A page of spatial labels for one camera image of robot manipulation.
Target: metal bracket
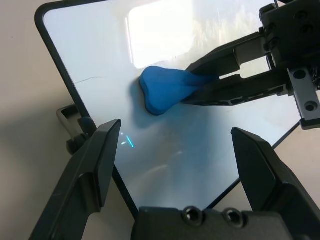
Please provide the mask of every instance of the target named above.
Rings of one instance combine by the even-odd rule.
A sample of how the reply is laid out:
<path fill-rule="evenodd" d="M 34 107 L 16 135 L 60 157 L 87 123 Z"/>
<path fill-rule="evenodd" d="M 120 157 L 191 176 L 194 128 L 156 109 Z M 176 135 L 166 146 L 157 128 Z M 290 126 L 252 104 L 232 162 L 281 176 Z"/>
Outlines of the metal bracket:
<path fill-rule="evenodd" d="M 296 105 L 304 130 L 320 127 L 320 102 L 316 87 L 306 67 L 288 69 Z"/>

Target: robotic arm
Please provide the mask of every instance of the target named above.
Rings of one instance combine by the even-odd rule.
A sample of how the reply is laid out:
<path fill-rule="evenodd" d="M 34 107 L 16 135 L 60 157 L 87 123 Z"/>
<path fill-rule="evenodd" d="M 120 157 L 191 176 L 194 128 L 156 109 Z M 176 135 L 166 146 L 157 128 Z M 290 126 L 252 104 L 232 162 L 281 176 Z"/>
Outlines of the robotic arm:
<path fill-rule="evenodd" d="M 266 56 L 270 71 L 249 78 L 239 74 L 215 81 L 186 98 L 185 104 L 233 106 L 272 95 L 294 95 L 301 127 L 320 127 L 320 3 L 295 0 L 260 9 L 259 32 L 220 46 L 191 64 L 196 75 L 240 70 L 241 64 Z"/>

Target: blue line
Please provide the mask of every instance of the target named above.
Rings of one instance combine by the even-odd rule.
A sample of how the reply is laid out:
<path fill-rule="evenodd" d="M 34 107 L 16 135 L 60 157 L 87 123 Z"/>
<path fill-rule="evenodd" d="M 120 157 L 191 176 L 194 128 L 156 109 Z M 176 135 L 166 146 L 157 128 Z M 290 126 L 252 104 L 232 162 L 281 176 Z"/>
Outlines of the blue line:
<path fill-rule="evenodd" d="M 134 144 L 132 143 L 132 141 L 130 140 L 130 138 L 128 136 L 126 136 L 126 139 L 128 139 L 129 143 L 131 144 L 131 147 L 135 147 Z"/>

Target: blue play dough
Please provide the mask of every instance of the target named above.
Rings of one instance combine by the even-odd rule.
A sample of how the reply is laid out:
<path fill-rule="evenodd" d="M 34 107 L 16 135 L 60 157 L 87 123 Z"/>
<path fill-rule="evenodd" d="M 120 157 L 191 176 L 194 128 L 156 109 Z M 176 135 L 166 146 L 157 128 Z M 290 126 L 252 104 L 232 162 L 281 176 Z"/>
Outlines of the blue play dough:
<path fill-rule="evenodd" d="M 147 67 L 139 78 L 146 110 L 155 116 L 164 114 L 204 85 L 216 80 L 219 80 L 216 75 L 198 76 L 188 71 L 158 66 Z"/>

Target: whiteboard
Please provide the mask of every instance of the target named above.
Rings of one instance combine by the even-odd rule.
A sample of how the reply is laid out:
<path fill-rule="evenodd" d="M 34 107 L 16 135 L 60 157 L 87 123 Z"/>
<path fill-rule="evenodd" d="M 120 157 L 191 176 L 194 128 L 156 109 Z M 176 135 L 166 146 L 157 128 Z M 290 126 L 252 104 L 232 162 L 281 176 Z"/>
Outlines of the whiteboard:
<path fill-rule="evenodd" d="M 135 205 L 204 209 L 239 175 L 232 127 L 271 145 L 300 119 L 295 100 L 145 110 L 148 66 L 185 70 L 214 48 L 256 32 L 269 0 L 109 0 L 48 11 L 43 22 L 97 126 L 121 119 L 115 166 Z M 264 58 L 243 78 L 268 71 Z"/>

